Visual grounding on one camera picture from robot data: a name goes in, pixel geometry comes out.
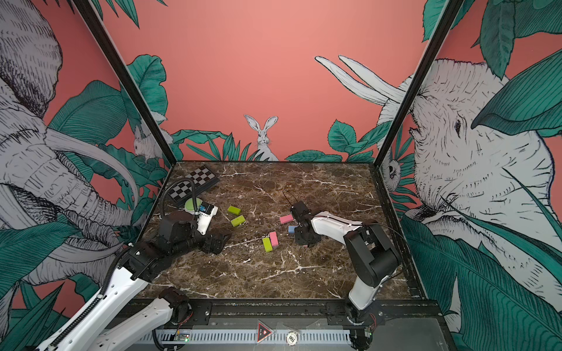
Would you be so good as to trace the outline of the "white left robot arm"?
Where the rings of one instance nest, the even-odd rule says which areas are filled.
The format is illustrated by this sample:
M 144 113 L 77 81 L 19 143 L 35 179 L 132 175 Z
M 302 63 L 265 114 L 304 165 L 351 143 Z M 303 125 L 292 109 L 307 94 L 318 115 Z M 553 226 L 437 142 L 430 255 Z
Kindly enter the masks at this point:
M 190 321 L 194 308 L 180 290 L 164 289 L 147 307 L 109 328 L 117 314 L 171 263 L 191 251 L 219 254 L 229 235 L 208 232 L 218 208 L 191 197 L 193 210 L 162 215 L 159 232 L 151 241 L 140 241 L 112 263 L 101 288 L 36 350 L 125 350 L 147 333 L 173 322 L 178 328 Z

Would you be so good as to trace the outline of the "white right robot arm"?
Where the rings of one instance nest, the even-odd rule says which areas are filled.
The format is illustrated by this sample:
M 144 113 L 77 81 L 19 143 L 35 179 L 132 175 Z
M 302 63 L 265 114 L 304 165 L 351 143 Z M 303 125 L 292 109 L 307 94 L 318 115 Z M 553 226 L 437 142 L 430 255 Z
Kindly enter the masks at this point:
M 357 278 L 345 300 L 346 320 L 354 326 L 378 323 L 381 309 L 376 295 L 402 263 L 382 225 L 343 219 L 327 211 L 313 213 L 301 201 L 291 206 L 291 215 L 298 223 L 294 230 L 298 245 L 311 247 L 326 237 L 347 249 Z

